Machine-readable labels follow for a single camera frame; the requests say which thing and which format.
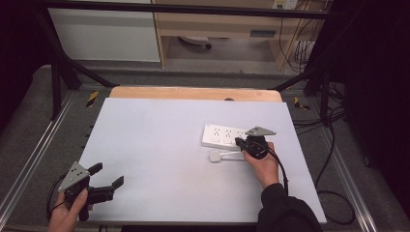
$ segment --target white wall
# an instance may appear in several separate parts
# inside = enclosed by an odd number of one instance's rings
[[[150,3],[150,0],[104,0]],[[50,9],[66,53],[78,60],[159,62],[152,13]]]

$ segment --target person's left hand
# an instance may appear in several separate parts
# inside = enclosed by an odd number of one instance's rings
[[[84,189],[69,209],[66,204],[61,204],[64,202],[64,192],[60,192],[55,205],[61,205],[52,211],[47,232],[73,232],[77,223],[78,214],[87,201],[87,197],[88,191]]]

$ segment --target white tabletop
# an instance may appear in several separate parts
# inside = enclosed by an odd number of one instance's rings
[[[214,149],[201,146],[205,124],[275,131],[266,138],[275,143],[289,194],[326,222],[285,103],[138,99],[105,99],[79,161],[86,168],[102,162],[92,187],[125,176],[114,200],[95,205],[89,221],[257,222],[262,187],[241,155],[209,161]]]

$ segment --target floor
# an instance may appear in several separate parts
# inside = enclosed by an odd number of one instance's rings
[[[275,69],[275,61],[263,41],[211,39],[212,49],[186,44],[174,38],[169,48],[168,63],[165,68],[158,64],[113,64],[104,67],[101,63],[89,63],[96,73],[111,81],[118,81],[124,85],[160,85],[160,86],[198,86],[198,87],[226,87],[226,88],[255,88],[266,89],[274,87],[298,73],[286,66],[284,71]],[[297,66],[294,58],[290,59],[293,66]],[[73,160],[81,156],[83,146],[87,142],[87,134],[97,119],[103,99],[109,95],[109,90],[96,85],[95,81],[85,76],[80,77],[84,82],[83,89],[78,92],[66,91],[73,96],[73,103],[68,108],[64,122],[58,125],[52,141],[45,147],[43,159],[35,160],[37,169],[29,175],[29,180],[20,190],[18,203],[8,215],[8,222],[4,231],[44,231],[47,224],[44,218],[44,202],[48,192],[50,180],[54,180],[61,170],[71,166]],[[305,98],[301,81],[282,93],[288,103],[292,119],[313,120],[315,114],[307,107],[317,98]],[[335,85],[334,89],[342,91],[342,86]],[[100,90],[93,107],[85,107],[90,94]],[[45,129],[50,125],[51,91],[49,70],[39,70],[35,81],[26,98],[16,111],[9,126],[0,134],[0,164],[7,167],[0,178],[0,199],[6,199],[8,192],[14,188],[13,184],[18,173],[23,169],[26,161],[32,157],[32,152],[42,139]],[[302,106],[295,107],[295,97]],[[339,100],[331,100],[331,106],[339,105]],[[360,146],[351,132],[348,121],[335,122],[335,138],[337,149],[351,171],[354,181],[362,194],[366,206],[370,211],[377,231],[410,231],[410,222],[400,210],[395,198],[384,183],[377,169],[364,165]],[[327,157],[329,147],[326,144],[326,134],[321,128],[309,131],[310,128],[297,129],[299,139],[307,160],[310,174],[315,179]],[[330,189],[345,195],[345,188],[340,173],[332,160],[321,179],[321,189]],[[327,214],[346,220],[350,217],[348,206],[339,198],[321,196],[324,210]],[[81,230],[96,230],[95,225],[80,224]],[[362,231],[356,220],[350,225],[338,225],[329,222],[323,226],[325,231]],[[118,226],[109,228],[119,231]],[[145,228],[145,231],[158,231]]]

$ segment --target black sleeve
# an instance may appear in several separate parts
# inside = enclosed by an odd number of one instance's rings
[[[263,190],[262,205],[258,232],[323,231],[308,204],[287,196],[281,184],[273,184]]]

